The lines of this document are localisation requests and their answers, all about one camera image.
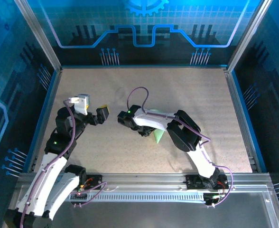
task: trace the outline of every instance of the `enclosure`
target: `enclosure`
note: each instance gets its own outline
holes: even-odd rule
[[[53,226],[211,225],[185,219],[196,211],[221,227],[279,227],[279,0],[0,2],[0,227],[38,171],[57,111],[78,94],[90,95],[89,112],[107,104],[110,115],[87,126],[67,165],[101,174],[123,197],[186,194],[197,167],[169,134],[158,142],[117,122],[139,86],[145,108],[184,110],[212,139],[206,151],[232,170],[232,194],[214,211],[106,198],[79,210],[67,199]],[[130,105],[145,97],[135,91]]]

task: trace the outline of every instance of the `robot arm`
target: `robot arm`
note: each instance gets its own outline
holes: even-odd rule
[[[75,118],[75,138],[71,147],[56,162],[47,169],[44,168],[60,155],[69,145],[72,138],[72,119],[66,108],[61,108],[57,112],[56,129],[52,132],[50,139],[47,141],[45,154],[39,170],[32,181],[27,193],[17,204],[15,210],[8,209],[5,213],[4,220],[9,228],[19,228],[21,216],[27,205],[25,219],[23,220],[24,228],[41,228],[51,226],[53,217],[60,205],[74,190],[84,184],[86,180],[85,168],[77,165],[69,165],[65,169],[59,183],[55,181],[66,165],[71,152],[76,146],[76,140],[84,132],[86,126],[103,124],[109,116],[109,110],[106,105],[96,110],[97,115],[87,112],[89,106],[89,96],[79,95],[69,99],[74,105],[71,111]],[[30,192],[34,192],[28,201]]]
[[[181,120],[192,129],[200,132],[198,125],[182,110],[175,114],[158,113],[150,110],[142,110],[141,106],[133,105],[127,112],[121,111],[118,122],[137,131],[141,136],[150,135],[155,129],[161,129],[169,133],[175,146],[186,152],[195,163],[204,186],[213,188],[216,185],[219,169],[215,168],[201,142],[201,137],[190,131],[181,123]]]

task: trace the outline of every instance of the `purple cable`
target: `purple cable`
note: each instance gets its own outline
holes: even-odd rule
[[[208,161],[210,164],[212,164],[212,162],[210,162],[209,159],[207,159],[207,157],[206,157],[206,155],[205,155],[205,153],[204,153],[203,151],[202,151],[202,154],[203,154],[204,158],[206,159],[206,161]],[[215,203],[215,204],[213,205],[213,207],[215,207],[215,206],[219,205],[220,203],[223,203],[224,200],[225,200],[225,199],[228,197],[228,195],[230,194],[231,189],[233,188],[233,172],[232,172],[228,167],[226,167],[226,166],[213,165],[213,164],[212,164],[212,166],[213,166],[213,167],[216,167],[216,168],[219,168],[219,169],[226,169],[226,170],[230,173],[230,176],[231,176],[231,184],[230,184],[230,188],[229,188],[227,194],[224,196],[224,198],[223,198],[221,201],[219,201],[219,202],[217,202],[217,203]]]
[[[206,139],[206,141],[203,142],[201,145],[203,145],[203,144],[208,143],[208,142],[211,141],[210,138],[208,138],[207,136],[205,136],[205,135],[203,135],[203,134],[197,132],[195,129],[193,129],[193,128],[190,127],[188,124],[184,123],[183,121],[181,121],[181,120],[178,119],[178,118],[175,118],[175,117],[172,117],[172,116],[166,116],[166,115],[162,115],[162,114],[158,114],[158,113],[149,113],[149,112],[146,112],[145,109],[144,109],[144,105],[145,105],[145,103],[146,103],[146,101],[147,101],[147,99],[148,99],[148,97],[149,97],[149,91],[148,91],[147,88],[145,88],[145,87],[143,87],[143,86],[140,86],[140,87],[137,87],[137,88],[133,89],[133,90],[131,91],[131,93],[129,94],[129,96],[128,96],[128,98],[127,98],[127,108],[128,108],[128,109],[129,109],[129,98],[130,98],[131,94],[132,94],[135,90],[137,90],[137,89],[144,89],[144,90],[146,90],[146,92],[147,92],[147,96],[146,96],[146,98],[145,98],[143,104],[141,105],[141,109],[142,109],[143,113],[148,114],[148,115],[154,115],[154,116],[163,117],[163,118],[166,118],[166,119],[168,118],[168,119],[172,119],[172,120],[175,120],[175,121],[179,122],[179,123],[182,124],[184,127],[186,127],[187,129],[189,129],[190,131],[192,131],[194,134],[196,134],[196,135],[198,135],[198,136],[200,136],[200,137]]]
[[[29,196],[28,196],[28,199],[27,199],[27,202],[25,204],[25,207],[24,207],[24,210],[22,212],[22,215],[21,215],[21,219],[20,219],[20,226],[19,228],[23,228],[24,227],[24,219],[25,219],[25,214],[27,212],[27,209],[29,207],[29,202],[31,201],[31,198],[33,196],[33,193],[34,193],[34,189],[37,185],[37,183],[39,182],[39,180],[42,178],[43,174],[45,172],[47,172],[47,170],[50,168],[51,165],[53,165],[53,163],[55,163],[60,157],[62,157],[68,150],[69,148],[72,146],[73,144],[73,141],[75,139],[75,119],[74,119],[74,116],[73,116],[73,113],[70,109],[70,107],[68,106],[68,104],[66,103],[67,101],[69,100],[65,100],[64,101],[64,105],[66,106],[66,108],[68,109],[68,112],[71,116],[71,119],[72,119],[72,138],[71,138],[71,141],[70,143],[67,145],[67,147],[63,150],[63,152],[61,152],[58,156],[56,156],[48,165],[45,166],[45,168],[41,171],[41,173],[39,174],[39,176],[37,177],[36,181],[34,182],[33,184],[33,187],[29,193]]]
[[[88,203],[90,203],[93,199],[95,199],[95,198],[104,190],[104,188],[105,188],[106,185],[107,185],[107,182],[105,181],[105,182],[103,182],[103,183],[100,183],[99,185],[94,186],[93,188],[90,188],[90,189],[85,190],[85,191],[81,191],[81,193],[89,192],[89,191],[91,191],[91,190],[94,190],[94,189],[96,189],[96,188],[102,186],[103,184],[104,184],[104,186],[99,190],[99,192],[98,192],[95,196],[93,196],[91,199],[89,199],[86,203],[74,204],[74,206],[82,207],[82,206],[85,206],[85,205],[87,205]]]

